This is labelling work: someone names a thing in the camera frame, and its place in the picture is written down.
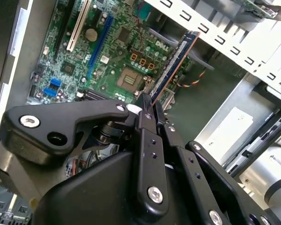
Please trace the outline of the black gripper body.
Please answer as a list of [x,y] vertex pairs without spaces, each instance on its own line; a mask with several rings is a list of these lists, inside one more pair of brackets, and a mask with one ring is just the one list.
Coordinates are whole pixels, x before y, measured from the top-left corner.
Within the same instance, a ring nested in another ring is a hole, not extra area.
[[34,225],[145,225],[132,204],[133,154],[117,153],[51,188]]

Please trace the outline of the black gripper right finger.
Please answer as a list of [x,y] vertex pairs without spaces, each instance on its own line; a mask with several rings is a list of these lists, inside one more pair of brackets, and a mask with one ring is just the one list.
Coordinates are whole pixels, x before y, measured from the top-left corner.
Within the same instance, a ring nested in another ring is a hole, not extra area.
[[155,104],[165,162],[173,167],[182,201],[193,225],[278,225],[271,210],[263,210],[196,141],[184,144]]

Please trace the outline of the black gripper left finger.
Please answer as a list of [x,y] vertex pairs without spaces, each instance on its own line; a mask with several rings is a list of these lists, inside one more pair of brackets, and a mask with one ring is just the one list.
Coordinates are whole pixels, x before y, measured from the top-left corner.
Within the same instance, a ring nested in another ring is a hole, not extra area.
[[163,141],[155,103],[142,94],[134,105],[92,100],[24,105],[7,110],[0,125],[0,184],[25,200],[117,153],[132,153],[132,204],[137,216],[169,210]]

